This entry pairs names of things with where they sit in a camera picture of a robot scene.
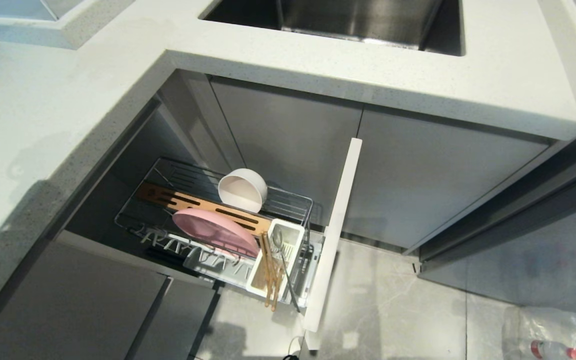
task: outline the corner cabinet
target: corner cabinet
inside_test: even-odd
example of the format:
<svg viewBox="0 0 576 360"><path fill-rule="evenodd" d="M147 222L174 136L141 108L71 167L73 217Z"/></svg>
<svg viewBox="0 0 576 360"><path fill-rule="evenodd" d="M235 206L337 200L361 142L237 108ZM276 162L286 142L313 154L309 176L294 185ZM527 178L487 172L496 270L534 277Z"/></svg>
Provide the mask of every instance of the corner cabinet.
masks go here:
<svg viewBox="0 0 576 360"><path fill-rule="evenodd" d="M548 148L546 139L366 105L343 230L420 245Z"/></svg>
<svg viewBox="0 0 576 360"><path fill-rule="evenodd" d="M327 224L363 104L224 77L210 83L246 167L312 198L311 221Z"/></svg>

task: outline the kitchen countertop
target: kitchen countertop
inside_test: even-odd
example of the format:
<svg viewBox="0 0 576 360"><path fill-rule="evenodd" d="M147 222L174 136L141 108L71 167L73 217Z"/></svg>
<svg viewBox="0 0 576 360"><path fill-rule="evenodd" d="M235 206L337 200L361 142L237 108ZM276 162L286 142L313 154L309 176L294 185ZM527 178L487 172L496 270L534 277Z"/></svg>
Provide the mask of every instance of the kitchen countertop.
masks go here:
<svg viewBox="0 0 576 360"><path fill-rule="evenodd" d="M462 0L463 57L199 20L210 3L137 0L78 50L0 42L0 290L176 68L576 136L537 0Z"/></svg>

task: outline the tile floor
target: tile floor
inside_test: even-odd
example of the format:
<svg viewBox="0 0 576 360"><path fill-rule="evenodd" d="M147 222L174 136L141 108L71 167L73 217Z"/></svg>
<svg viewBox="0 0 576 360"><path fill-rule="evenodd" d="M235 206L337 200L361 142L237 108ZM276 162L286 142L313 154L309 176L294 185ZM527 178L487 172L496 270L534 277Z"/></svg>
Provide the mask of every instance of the tile floor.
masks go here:
<svg viewBox="0 0 576 360"><path fill-rule="evenodd" d="M415 263L342 240L316 352L300 350L304 332L292 307L273 313L226 288L196 358L281 359L292 341L290 352L302 360L502 360L503 312L511 305L417 278Z"/></svg>

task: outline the stainless steel sink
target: stainless steel sink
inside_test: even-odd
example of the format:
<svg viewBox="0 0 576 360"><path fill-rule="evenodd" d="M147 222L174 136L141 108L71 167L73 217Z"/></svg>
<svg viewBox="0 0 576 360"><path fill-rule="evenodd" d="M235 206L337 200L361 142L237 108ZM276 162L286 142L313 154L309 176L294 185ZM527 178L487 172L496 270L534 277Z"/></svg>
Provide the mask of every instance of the stainless steel sink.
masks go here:
<svg viewBox="0 0 576 360"><path fill-rule="evenodd" d="M460 0L222 0L204 20L464 55Z"/></svg>

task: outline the dish rack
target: dish rack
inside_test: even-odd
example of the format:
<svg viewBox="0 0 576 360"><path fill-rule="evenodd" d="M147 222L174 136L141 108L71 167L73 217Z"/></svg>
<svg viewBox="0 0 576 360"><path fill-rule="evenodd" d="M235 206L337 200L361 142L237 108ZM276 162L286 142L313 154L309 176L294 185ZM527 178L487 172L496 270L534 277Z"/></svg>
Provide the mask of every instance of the dish rack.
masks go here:
<svg viewBox="0 0 576 360"><path fill-rule="evenodd" d="M151 248L178 258L186 269L245 290L247 281L252 276L255 257L190 237L173 223L172 215L175 210L138 196L138 191L144 184L156 185L221 205L217 186L222 177L222 173L160 157L121 207L114 222L138 237L142 243L148 242ZM312 209L311 198L268 186L262 209L258 214L253 214L270 221L281 219L304 227L304 235L296 247L299 252L297 259L292 268L287 269L290 275L288 280L297 297L293 305L300 308L306 307L308 292L322 252L322 244L311 243ZM291 303L287 289L283 290L279 301Z"/></svg>

